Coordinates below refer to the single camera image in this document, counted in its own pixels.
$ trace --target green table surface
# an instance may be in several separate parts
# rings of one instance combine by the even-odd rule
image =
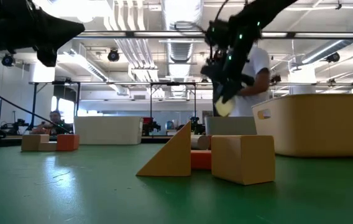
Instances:
[[[277,157],[276,181],[136,177],[161,148],[0,148],[0,223],[353,223],[353,159]]]

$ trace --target wooden block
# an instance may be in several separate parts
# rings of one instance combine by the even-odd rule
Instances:
[[[209,138],[204,135],[192,135],[190,141],[192,149],[207,150],[209,147]]]
[[[74,151],[80,145],[80,136],[78,134],[59,134],[57,139],[57,151]]]
[[[187,123],[174,135],[136,175],[184,177],[190,168],[191,124]]]
[[[190,155],[191,169],[211,170],[210,150],[192,150]]]
[[[38,151],[40,143],[49,142],[48,134],[26,134],[22,136],[22,151]]]
[[[275,180],[273,136],[213,136],[213,176],[250,185]]]
[[[39,144],[39,151],[55,152],[57,150],[57,142],[41,142]]]
[[[208,150],[211,150],[211,138],[212,135],[207,135],[208,139],[209,139],[209,146],[208,146]]]

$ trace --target wooden cube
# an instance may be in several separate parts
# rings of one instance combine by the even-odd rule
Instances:
[[[54,152],[57,150],[57,142],[42,142],[39,144],[39,151]]]
[[[191,169],[211,170],[211,151],[192,150],[190,152]]]
[[[212,173],[250,185],[275,180],[273,136],[212,136]]]
[[[80,145],[80,136],[78,134],[59,134],[57,138],[57,151],[74,151]]]
[[[22,136],[22,151],[38,151],[40,143],[49,142],[48,134],[26,134]]]

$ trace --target person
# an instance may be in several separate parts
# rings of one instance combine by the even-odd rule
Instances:
[[[255,82],[252,86],[245,86],[232,99],[235,106],[229,116],[254,116],[251,107],[268,99],[270,80],[268,52],[255,44],[251,48],[248,59],[242,74],[255,78]]]
[[[69,131],[73,130],[72,125],[65,124],[65,122],[62,121],[62,117],[59,111],[55,110],[50,112],[50,121],[61,127],[64,127],[66,130],[69,130]],[[58,134],[65,134],[65,133],[67,132],[64,129],[59,127],[53,127],[53,124],[48,124],[48,123],[42,123],[33,130],[33,134],[49,134],[52,136],[56,136]]]

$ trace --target triangular wooden block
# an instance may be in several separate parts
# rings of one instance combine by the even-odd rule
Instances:
[[[186,177],[190,169],[191,124],[180,129],[137,175],[157,177]]]

